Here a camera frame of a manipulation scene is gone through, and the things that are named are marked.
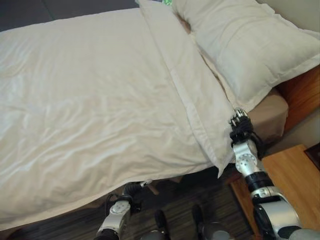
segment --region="beige wall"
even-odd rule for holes
[[[256,0],[266,3],[301,29],[320,32],[320,0]]]
[[[281,141],[268,150],[268,154],[277,153],[298,144],[307,148],[320,142],[320,108],[309,115],[304,121],[295,126],[283,136]]]

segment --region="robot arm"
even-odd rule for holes
[[[254,133],[250,118],[240,108],[230,120],[235,167],[251,193],[254,218],[264,239],[288,239],[301,229],[299,217],[281,191],[274,186],[262,162],[262,141]]]
[[[128,183],[122,195],[115,201],[110,208],[108,216],[104,219],[94,240],[119,240],[121,233],[125,228],[133,207],[139,211],[139,207],[133,202],[134,196],[145,186],[149,185],[152,180],[142,181],[139,183]]]

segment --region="wooden nightstand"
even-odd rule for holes
[[[320,172],[297,145],[265,157],[262,162],[275,186],[282,190],[304,228],[320,231]],[[255,234],[261,239],[253,216],[253,204],[243,177],[230,183]]]

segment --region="bed frame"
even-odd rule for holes
[[[287,133],[320,107],[320,65],[276,88],[289,106],[284,126],[284,133]]]

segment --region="white pillow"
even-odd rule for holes
[[[182,1],[184,7],[196,5],[192,0]],[[190,13],[195,11],[180,9],[178,13],[188,13],[196,42],[233,107],[252,110],[274,86],[320,63],[320,41],[266,4],[255,0],[204,2],[213,6],[206,5],[205,15],[192,20]],[[203,9],[204,2],[195,10]]]
[[[172,9],[197,31],[211,9],[223,0],[173,0]]]

